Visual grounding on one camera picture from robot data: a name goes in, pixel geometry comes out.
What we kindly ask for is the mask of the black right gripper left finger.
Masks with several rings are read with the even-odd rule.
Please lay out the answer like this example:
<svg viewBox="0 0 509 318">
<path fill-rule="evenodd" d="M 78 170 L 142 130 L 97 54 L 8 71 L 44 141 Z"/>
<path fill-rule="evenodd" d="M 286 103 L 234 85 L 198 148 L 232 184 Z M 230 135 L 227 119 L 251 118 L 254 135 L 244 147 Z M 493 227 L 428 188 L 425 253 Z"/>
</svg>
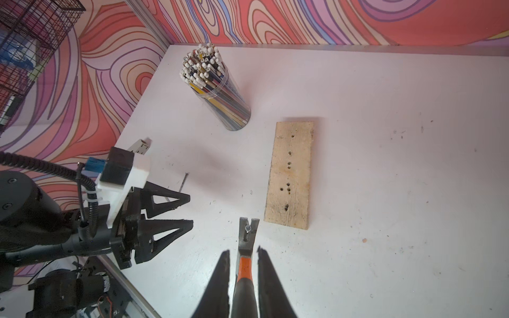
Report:
<svg viewBox="0 0 509 318">
<path fill-rule="evenodd" d="M 213 274 L 192 318 L 229 317 L 230 252 L 221 253 Z"/>
</svg>

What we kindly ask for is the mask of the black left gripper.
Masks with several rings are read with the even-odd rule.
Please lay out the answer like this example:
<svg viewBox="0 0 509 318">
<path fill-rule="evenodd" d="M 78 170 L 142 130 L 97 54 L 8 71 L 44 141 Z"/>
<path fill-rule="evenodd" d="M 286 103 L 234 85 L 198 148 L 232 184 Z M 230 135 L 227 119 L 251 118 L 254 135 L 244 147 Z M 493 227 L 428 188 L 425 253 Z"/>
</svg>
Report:
<svg viewBox="0 0 509 318">
<path fill-rule="evenodd" d="M 192 220 L 146 220 L 175 210 L 190 202 L 190 195 L 147 182 L 140 190 L 133 188 L 121 204 L 111 229 L 110 247 L 117 266 L 127 269 L 135 263 L 148 262 L 175 240 L 190 232 Z"/>
</svg>

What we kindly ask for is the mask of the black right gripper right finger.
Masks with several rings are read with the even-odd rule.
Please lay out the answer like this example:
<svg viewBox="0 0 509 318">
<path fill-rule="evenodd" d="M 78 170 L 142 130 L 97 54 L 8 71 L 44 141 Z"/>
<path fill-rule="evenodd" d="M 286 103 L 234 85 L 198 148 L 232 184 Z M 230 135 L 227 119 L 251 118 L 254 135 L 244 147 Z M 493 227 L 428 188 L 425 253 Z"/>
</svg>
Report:
<svg viewBox="0 0 509 318">
<path fill-rule="evenodd" d="M 297 318 L 268 252 L 258 250 L 258 298 L 261 318 Z"/>
</svg>

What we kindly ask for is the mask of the claw hammer orange black handle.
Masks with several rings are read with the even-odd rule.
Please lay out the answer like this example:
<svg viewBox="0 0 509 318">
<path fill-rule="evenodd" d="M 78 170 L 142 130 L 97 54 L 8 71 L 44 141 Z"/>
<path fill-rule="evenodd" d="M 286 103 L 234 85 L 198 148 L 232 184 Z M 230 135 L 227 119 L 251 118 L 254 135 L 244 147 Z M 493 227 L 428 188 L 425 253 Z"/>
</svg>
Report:
<svg viewBox="0 0 509 318">
<path fill-rule="evenodd" d="M 249 221 L 246 217 L 241 217 L 239 220 L 237 275 L 233 293 L 231 317 L 258 317 L 252 275 L 252 257 L 259 222 L 259 219 L 252 219 Z M 243 237 L 247 224 L 252 227 L 252 231 L 249 233 L 249 241 L 245 242 Z"/>
</svg>

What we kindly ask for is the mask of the wooden block with nails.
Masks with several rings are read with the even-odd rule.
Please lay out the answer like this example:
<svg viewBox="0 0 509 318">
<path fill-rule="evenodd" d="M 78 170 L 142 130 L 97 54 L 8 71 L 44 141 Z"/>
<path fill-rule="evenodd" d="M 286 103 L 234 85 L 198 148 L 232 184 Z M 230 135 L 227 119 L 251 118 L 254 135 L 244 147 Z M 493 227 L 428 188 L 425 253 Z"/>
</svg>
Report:
<svg viewBox="0 0 509 318">
<path fill-rule="evenodd" d="M 314 122 L 278 122 L 264 220 L 308 229 Z"/>
</svg>

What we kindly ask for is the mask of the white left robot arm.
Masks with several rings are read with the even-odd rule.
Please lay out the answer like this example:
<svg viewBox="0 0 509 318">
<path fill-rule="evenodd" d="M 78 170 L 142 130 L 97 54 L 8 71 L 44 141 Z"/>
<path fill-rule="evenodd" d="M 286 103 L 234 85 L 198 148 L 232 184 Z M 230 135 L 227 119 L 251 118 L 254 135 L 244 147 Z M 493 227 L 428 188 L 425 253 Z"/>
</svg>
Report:
<svg viewBox="0 0 509 318">
<path fill-rule="evenodd" d="M 2 152 L 1 165 L 3 292 L 21 266 L 109 253 L 122 270 L 148 262 L 194 226 L 160 219 L 190 197 L 149 182 L 149 159 L 139 153 L 113 147 L 105 160 L 90 158 L 72 170 Z M 62 210 L 27 171 L 74 182 L 78 208 Z"/>
</svg>

